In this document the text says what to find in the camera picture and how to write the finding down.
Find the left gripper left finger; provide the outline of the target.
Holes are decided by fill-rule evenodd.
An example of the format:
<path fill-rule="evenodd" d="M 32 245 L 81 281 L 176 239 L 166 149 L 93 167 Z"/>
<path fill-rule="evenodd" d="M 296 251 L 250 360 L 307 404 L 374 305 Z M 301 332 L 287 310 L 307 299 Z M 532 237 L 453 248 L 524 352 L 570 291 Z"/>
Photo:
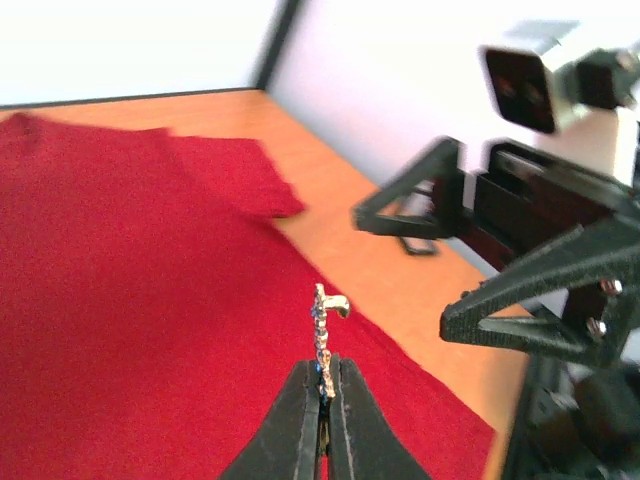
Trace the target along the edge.
<path fill-rule="evenodd" d="M 295 364 L 258 431 L 223 471 L 223 479 L 315 479 L 320 472 L 318 373 Z"/>

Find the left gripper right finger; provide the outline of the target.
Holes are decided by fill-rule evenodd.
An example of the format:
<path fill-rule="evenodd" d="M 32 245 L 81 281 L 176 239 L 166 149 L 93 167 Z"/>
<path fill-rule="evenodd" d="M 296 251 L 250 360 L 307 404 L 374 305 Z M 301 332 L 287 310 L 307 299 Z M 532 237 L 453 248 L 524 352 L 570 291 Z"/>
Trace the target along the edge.
<path fill-rule="evenodd" d="M 331 374 L 335 397 L 328 413 L 328 477 L 428 479 L 387 423 L 356 363 L 334 356 Z"/>

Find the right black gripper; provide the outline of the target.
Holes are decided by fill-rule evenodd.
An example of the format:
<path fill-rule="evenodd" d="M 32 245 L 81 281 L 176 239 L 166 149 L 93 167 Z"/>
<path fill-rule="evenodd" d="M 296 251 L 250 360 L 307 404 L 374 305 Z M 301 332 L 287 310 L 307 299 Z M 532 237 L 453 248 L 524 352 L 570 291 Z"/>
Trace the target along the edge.
<path fill-rule="evenodd" d="M 353 208 L 379 236 L 456 236 L 461 143 L 441 137 Z M 639 193 L 514 143 L 491 148 L 464 240 L 496 269 L 448 305 L 439 335 L 531 357 L 506 479 L 639 475 Z"/>

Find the silver rhinestone brooch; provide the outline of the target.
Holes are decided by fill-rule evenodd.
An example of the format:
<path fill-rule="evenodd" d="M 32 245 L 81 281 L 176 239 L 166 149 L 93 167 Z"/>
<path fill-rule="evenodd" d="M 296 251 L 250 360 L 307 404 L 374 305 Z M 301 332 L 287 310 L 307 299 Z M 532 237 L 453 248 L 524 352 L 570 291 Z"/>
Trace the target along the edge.
<path fill-rule="evenodd" d="M 351 312 L 349 299 L 344 295 L 327 295 L 325 287 L 316 283 L 311 317 L 314 323 L 315 368 L 319 374 L 318 393 L 324 405 L 335 397 L 334 381 L 331 376 L 332 353 L 328 348 L 328 314 L 336 313 L 340 318 L 347 318 Z"/>

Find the red t-shirt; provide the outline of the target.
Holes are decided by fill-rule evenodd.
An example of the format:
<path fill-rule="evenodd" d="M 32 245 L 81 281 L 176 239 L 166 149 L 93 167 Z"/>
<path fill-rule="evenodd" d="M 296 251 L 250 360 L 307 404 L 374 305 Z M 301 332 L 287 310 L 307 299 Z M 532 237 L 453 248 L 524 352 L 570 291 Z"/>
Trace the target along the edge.
<path fill-rule="evenodd" d="M 1 475 L 217 479 L 295 363 L 321 275 L 262 145 L 1 124 Z"/>

